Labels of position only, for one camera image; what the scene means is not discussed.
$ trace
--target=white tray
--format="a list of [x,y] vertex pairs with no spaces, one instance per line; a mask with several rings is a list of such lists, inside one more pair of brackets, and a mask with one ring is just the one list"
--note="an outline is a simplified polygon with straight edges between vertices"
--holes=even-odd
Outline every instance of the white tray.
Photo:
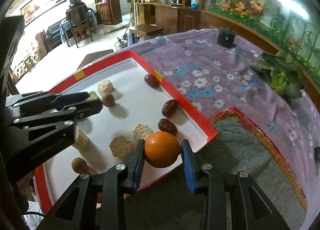
[[[45,183],[52,204],[78,176],[71,168],[71,161],[74,158],[85,159],[92,175],[102,173],[122,162],[120,158],[112,155],[109,147],[114,137],[124,135],[136,145],[137,142],[132,135],[136,125],[147,124],[153,132],[159,131],[158,122],[164,118],[162,107],[172,97],[162,87],[151,88],[144,81],[146,74],[147,72],[134,59],[128,58],[85,77],[62,92],[70,94],[95,91],[99,95],[98,83],[108,79],[114,87],[112,94],[116,105],[110,108],[103,106],[99,114],[77,123],[92,141],[86,151],[79,152],[69,146],[43,164]],[[179,142],[188,139],[194,152],[206,145],[207,134],[181,107],[169,120],[178,129],[176,138]],[[181,163],[181,156],[173,165],[164,169],[153,168],[145,162],[140,188],[156,181]]]

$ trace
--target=glass display case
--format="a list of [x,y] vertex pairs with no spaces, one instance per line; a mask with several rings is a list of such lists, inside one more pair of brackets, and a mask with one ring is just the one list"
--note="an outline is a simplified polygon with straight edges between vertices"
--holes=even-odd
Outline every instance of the glass display case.
[[205,0],[205,10],[244,24],[291,53],[320,88],[320,22],[310,0]]

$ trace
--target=black leather sofa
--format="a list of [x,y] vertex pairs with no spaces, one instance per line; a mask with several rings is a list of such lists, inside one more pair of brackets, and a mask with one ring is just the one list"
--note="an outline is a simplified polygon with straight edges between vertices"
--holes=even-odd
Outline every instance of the black leather sofa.
[[51,51],[52,49],[54,49],[55,47],[59,46],[62,43],[61,36],[60,36],[61,21],[58,21],[57,23],[51,25],[46,32],[44,43],[48,51]]

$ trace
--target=yellow tape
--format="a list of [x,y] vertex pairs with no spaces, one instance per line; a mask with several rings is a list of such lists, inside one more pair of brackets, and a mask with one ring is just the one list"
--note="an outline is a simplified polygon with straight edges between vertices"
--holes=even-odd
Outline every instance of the yellow tape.
[[160,83],[162,83],[163,76],[157,70],[155,70],[153,76],[158,79]]
[[85,74],[83,72],[83,70],[80,70],[79,72],[77,72],[76,74],[73,75],[75,77],[76,80],[79,80],[81,78],[85,77]]

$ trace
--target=purple tablecloth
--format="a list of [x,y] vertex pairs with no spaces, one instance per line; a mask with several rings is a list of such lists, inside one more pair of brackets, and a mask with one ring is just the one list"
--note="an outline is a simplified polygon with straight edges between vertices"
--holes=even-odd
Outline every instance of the purple tablecloth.
[[308,229],[320,211],[320,176],[314,161],[319,146],[320,119],[314,104],[303,97],[288,105],[250,68],[260,48],[236,36],[237,47],[217,45],[218,30],[192,30],[126,48],[164,75],[204,117],[236,107],[275,143],[291,166],[308,202],[301,230]]

